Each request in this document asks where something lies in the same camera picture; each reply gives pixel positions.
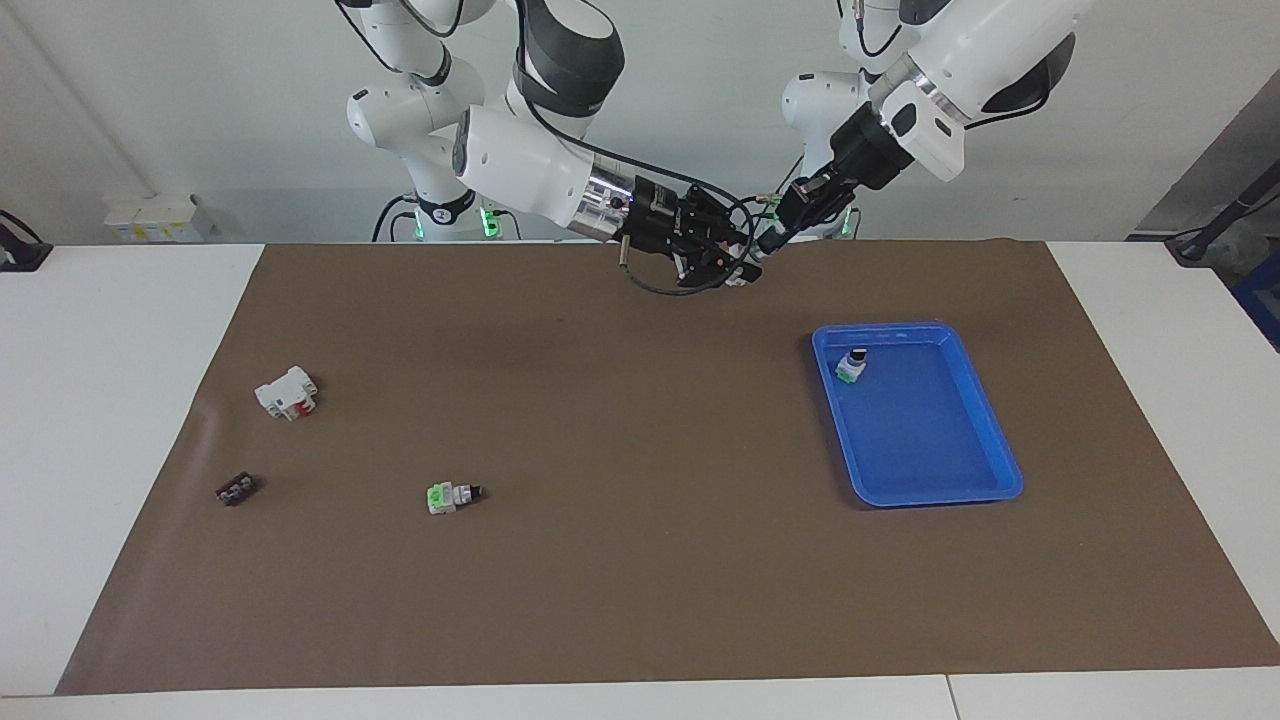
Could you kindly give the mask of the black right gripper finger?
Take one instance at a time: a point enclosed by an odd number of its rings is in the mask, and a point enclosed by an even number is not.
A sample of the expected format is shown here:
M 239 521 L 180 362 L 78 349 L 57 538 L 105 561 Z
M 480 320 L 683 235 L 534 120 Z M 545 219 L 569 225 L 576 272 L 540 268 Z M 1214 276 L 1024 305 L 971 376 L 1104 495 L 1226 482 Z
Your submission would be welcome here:
M 756 238 L 756 249 L 763 254 L 773 254 L 797 233 L 799 205 L 780 204 L 765 214 L 765 219 L 771 223 Z
M 676 243 L 676 266 L 680 290 L 712 290 L 733 278 L 739 259 L 721 243 L 698 241 Z
M 687 190 L 687 250 L 704 251 L 712 246 L 745 247 L 750 240 L 733 222 L 733 209 L 722 204 L 701 184 Z

